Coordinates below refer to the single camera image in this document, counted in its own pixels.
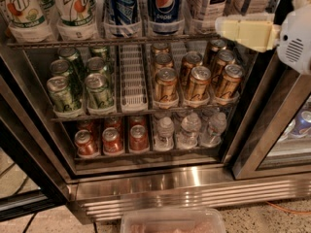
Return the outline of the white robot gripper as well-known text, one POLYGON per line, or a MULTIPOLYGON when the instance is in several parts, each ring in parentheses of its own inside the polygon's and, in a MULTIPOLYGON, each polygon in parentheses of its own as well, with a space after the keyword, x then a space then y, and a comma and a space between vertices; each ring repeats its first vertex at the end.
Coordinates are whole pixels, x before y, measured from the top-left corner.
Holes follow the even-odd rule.
POLYGON ((279 59, 302 75, 311 75, 311 0, 292 0, 290 12, 282 26, 274 15, 231 15, 218 17, 216 32, 258 52, 273 50, 280 39, 279 59))

